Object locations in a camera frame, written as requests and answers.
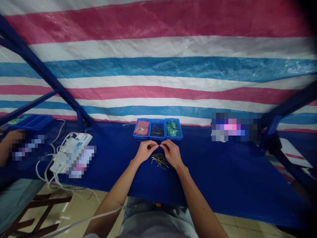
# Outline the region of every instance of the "person's right hand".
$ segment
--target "person's right hand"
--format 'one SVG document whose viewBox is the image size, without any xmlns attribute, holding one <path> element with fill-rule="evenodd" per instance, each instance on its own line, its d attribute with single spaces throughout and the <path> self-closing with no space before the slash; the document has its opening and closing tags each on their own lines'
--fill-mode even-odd
<svg viewBox="0 0 317 238">
<path fill-rule="evenodd" d="M 170 139 L 165 140 L 160 144 L 160 147 L 162 147 L 165 151 L 165 157 L 171 166 L 173 166 L 175 169 L 184 166 L 179 148 L 174 144 L 174 142 L 172 142 Z"/>
</svg>

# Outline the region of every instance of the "white power strip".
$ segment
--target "white power strip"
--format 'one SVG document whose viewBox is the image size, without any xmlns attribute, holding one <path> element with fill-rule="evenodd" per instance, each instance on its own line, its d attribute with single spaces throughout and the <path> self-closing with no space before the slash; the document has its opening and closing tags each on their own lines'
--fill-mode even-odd
<svg viewBox="0 0 317 238">
<path fill-rule="evenodd" d="M 76 137 L 71 136 L 69 139 L 66 139 L 64 145 L 61 146 L 60 151 L 65 153 L 67 146 L 86 146 L 92 139 L 92 135 L 87 133 L 74 133 Z"/>
<path fill-rule="evenodd" d="M 84 146 L 87 146 L 92 139 L 92 135 L 87 133 L 71 133 L 65 138 L 65 143 L 60 146 L 57 154 L 53 155 L 54 163 L 50 167 L 52 172 L 65 174 L 72 164 L 72 160 L 77 158 L 83 152 Z"/>
</svg>

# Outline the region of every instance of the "chair leg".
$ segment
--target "chair leg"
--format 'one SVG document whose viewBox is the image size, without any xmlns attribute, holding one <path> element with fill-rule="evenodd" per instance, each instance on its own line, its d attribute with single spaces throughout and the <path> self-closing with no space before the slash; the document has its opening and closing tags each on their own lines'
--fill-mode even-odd
<svg viewBox="0 0 317 238">
<path fill-rule="evenodd" d="M 35 221 L 35 219 L 31 219 L 31 220 L 26 220 L 26 221 L 19 222 L 19 223 L 16 225 L 15 229 L 16 229 L 16 230 L 19 230 L 19 229 L 22 229 L 22 228 L 31 226 L 34 221 Z"/>
<path fill-rule="evenodd" d="M 51 194 L 43 194 L 43 195 L 36 195 L 33 200 L 38 201 L 38 200 L 46 200 L 49 199 Z"/>
<path fill-rule="evenodd" d="M 66 202 L 70 202 L 70 200 L 72 200 L 72 197 L 32 201 L 29 203 L 29 205 L 27 205 L 27 208 L 43 207 L 43 206 L 49 206 L 49 205 L 54 205 L 59 203 L 66 203 Z"/>
<path fill-rule="evenodd" d="M 58 228 L 58 224 L 51 225 L 42 229 L 39 229 L 36 233 L 23 234 L 22 236 L 18 236 L 17 238 L 32 238 L 32 237 L 42 237 L 47 235 L 53 231 L 56 231 Z"/>
<path fill-rule="evenodd" d="M 46 199 L 46 200 L 38 200 L 38 201 L 32 201 L 30 202 L 22 211 L 22 213 L 17 217 L 17 219 L 12 223 L 12 225 L 5 231 L 1 238 L 8 238 L 12 233 L 18 233 L 21 235 L 21 237 L 38 237 L 43 236 L 48 233 L 51 233 L 55 231 L 58 227 L 58 224 L 51 225 L 45 228 L 40 229 L 41 225 L 43 224 L 45 218 L 48 216 L 50 210 L 52 209 L 53 205 L 60 204 L 60 203 L 66 203 L 70 202 L 72 200 L 72 197 L 67 198 L 55 198 L 55 199 Z M 25 225 L 27 222 L 30 222 L 30 220 L 26 222 L 19 222 L 21 218 L 24 216 L 26 211 L 29 208 L 35 208 L 35 207 L 43 207 L 43 206 L 49 206 L 45 213 L 42 215 L 41 219 L 39 220 L 38 224 L 36 225 L 35 229 L 31 233 L 26 233 L 22 231 L 17 231 L 16 227 L 20 224 Z"/>
</svg>

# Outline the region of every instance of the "electrical cord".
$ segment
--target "electrical cord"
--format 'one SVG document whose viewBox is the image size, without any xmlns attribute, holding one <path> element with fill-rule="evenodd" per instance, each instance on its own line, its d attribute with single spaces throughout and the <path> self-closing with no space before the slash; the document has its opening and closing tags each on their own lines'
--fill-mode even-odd
<svg viewBox="0 0 317 238">
<path fill-rule="evenodd" d="M 93 220 L 93 219 L 96 219 L 96 218 L 99 218 L 99 217 L 104 217 L 104 216 L 107 216 L 107 215 L 110 215 L 112 213 L 115 213 L 117 211 L 119 211 L 123 206 L 119 207 L 118 209 L 114 210 L 114 211 L 111 211 L 111 212 L 107 212 L 107 213 L 103 213 L 103 214 L 100 214 L 100 215 L 96 215 L 96 216 L 93 216 L 93 217 L 90 217 L 90 218 L 87 218 L 87 219 L 84 219 L 84 220 L 81 220 L 79 222 L 76 222 L 74 224 L 71 224 L 71 225 L 68 225 L 68 226 L 65 226 L 61 229 L 59 229 L 57 232 L 54 232 L 52 234 L 49 234 L 47 236 L 43 236 L 42 238 L 52 238 L 52 237 L 55 237 L 57 235 L 59 235 L 60 233 L 63 233 L 64 231 L 67 231 L 69 230 L 70 228 L 74 227 L 74 226 L 77 226 L 81 223 L 84 223 L 86 221 L 90 221 L 90 220 Z"/>
<path fill-rule="evenodd" d="M 49 162 L 49 164 L 47 165 L 47 167 L 46 167 L 46 169 L 45 169 L 44 178 L 42 178 L 42 177 L 40 176 L 39 172 L 38 172 L 38 165 L 39 165 L 40 161 L 38 161 L 37 164 L 36 164 L 36 166 L 35 166 L 36 174 L 37 174 L 37 176 L 39 177 L 39 179 L 41 179 L 41 180 L 43 180 L 43 181 L 45 181 L 45 182 L 47 183 L 48 189 L 52 190 L 52 189 L 56 189 L 56 188 L 61 188 L 61 189 L 66 190 L 66 191 L 70 191 L 70 192 L 72 192 L 72 193 L 74 193 L 74 194 L 80 196 L 82 199 L 84 199 L 84 198 L 83 198 L 80 194 L 78 194 L 76 191 L 78 191 L 78 190 L 83 190 L 83 189 L 86 189 L 86 188 L 80 188 L 80 187 L 77 187 L 77 186 L 75 186 L 75 187 L 70 187 L 70 186 L 72 186 L 72 185 L 64 185 L 64 184 L 60 183 L 60 181 L 59 181 L 58 174 L 59 174 L 59 172 L 61 171 L 61 169 L 60 169 L 60 168 L 57 168 L 56 166 L 59 165 L 60 148 L 61 148 L 61 146 L 64 145 L 64 143 L 67 141 L 67 139 L 68 139 L 69 137 L 71 137 L 73 134 L 76 134 L 76 132 L 71 132 L 71 133 L 69 133 L 69 134 L 65 137 L 65 139 L 63 140 L 63 142 L 61 143 L 61 145 L 58 146 L 58 147 L 55 149 L 54 142 L 59 139 L 59 136 L 60 136 L 60 133 L 61 133 L 61 131 L 62 131 L 62 128 L 63 128 L 63 126 L 64 126 L 65 123 L 66 123 L 65 120 L 62 120 L 62 119 L 57 119 L 57 120 L 64 121 L 64 123 L 63 123 L 62 126 L 60 127 L 60 130 L 59 130 L 59 133 L 58 133 L 56 139 L 50 143 L 50 145 L 51 145 L 52 148 L 53 148 L 53 154 L 48 154 L 48 156 L 49 156 L 49 155 L 52 155 L 52 159 L 51 159 L 51 161 Z M 53 170 L 53 177 L 51 178 L 51 180 L 48 180 L 47 171 L 48 171 L 48 169 L 50 168 L 50 166 L 51 166 L 51 164 L 52 164 L 54 158 L 55 158 L 55 162 L 56 162 L 56 163 L 55 163 L 55 168 L 54 168 L 54 170 Z M 95 194 L 97 201 L 98 201 L 99 203 L 101 203 L 100 200 L 99 200 L 99 198 L 98 198 L 98 195 L 96 194 L 96 192 L 93 191 L 93 190 L 90 189 L 90 188 L 87 188 L 87 189 L 90 190 L 90 191 L 92 191 L 92 192 Z"/>
</svg>

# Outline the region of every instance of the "blue metal pole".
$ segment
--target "blue metal pole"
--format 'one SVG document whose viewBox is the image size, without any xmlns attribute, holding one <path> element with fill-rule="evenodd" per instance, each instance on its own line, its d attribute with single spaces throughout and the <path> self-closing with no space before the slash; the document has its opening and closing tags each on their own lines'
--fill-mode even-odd
<svg viewBox="0 0 317 238">
<path fill-rule="evenodd" d="M 79 123 L 79 130 L 81 133 L 85 133 L 85 127 L 84 127 L 82 114 L 80 113 L 79 110 L 77 110 L 76 112 L 77 112 L 77 119 L 78 119 L 78 123 Z"/>
<path fill-rule="evenodd" d="M 22 52 L 17 48 L 15 47 L 13 44 L 11 44 L 9 41 L 3 39 L 0 37 L 0 45 L 2 45 L 3 47 L 13 51 L 14 53 L 18 54 L 18 55 L 21 55 Z"/>
<path fill-rule="evenodd" d="M 3 116 L 0 118 L 0 126 L 6 124 L 7 122 L 11 121 L 12 119 L 15 119 L 19 115 L 25 113 L 27 110 L 30 110 L 31 108 L 37 106 L 38 104 L 44 102 L 45 100 L 49 99 L 50 97 L 56 95 L 58 93 L 58 90 L 50 91 L 49 93 L 35 99 L 32 102 L 29 102 L 28 104 L 18 108 L 17 110 Z"/>
<path fill-rule="evenodd" d="M 33 53 L 25 44 L 21 37 L 0 15 L 0 34 L 15 45 L 21 51 L 21 57 L 55 90 L 59 89 L 59 95 L 75 110 L 81 112 L 83 118 L 92 126 L 98 127 L 94 120 L 85 112 L 85 110 L 76 102 L 71 94 L 63 87 L 52 72 L 44 63 Z"/>
<path fill-rule="evenodd" d="M 259 145 L 259 149 L 261 153 L 265 154 L 265 152 L 267 151 L 267 144 L 269 140 L 271 139 L 272 135 L 274 135 L 274 133 L 276 132 L 277 126 L 280 123 L 281 119 L 282 119 L 282 116 L 274 117 L 274 119 L 266 128 L 266 131 L 264 132 L 260 145 Z"/>
<path fill-rule="evenodd" d="M 317 100 L 317 80 L 292 96 L 283 104 L 265 114 L 262 118 L 262 128 L 267 127 L 269 122 L 272 121 L 275 116 L 281 115 L 282 118 L 284 118 L 315 100 Z"/>
</svg>

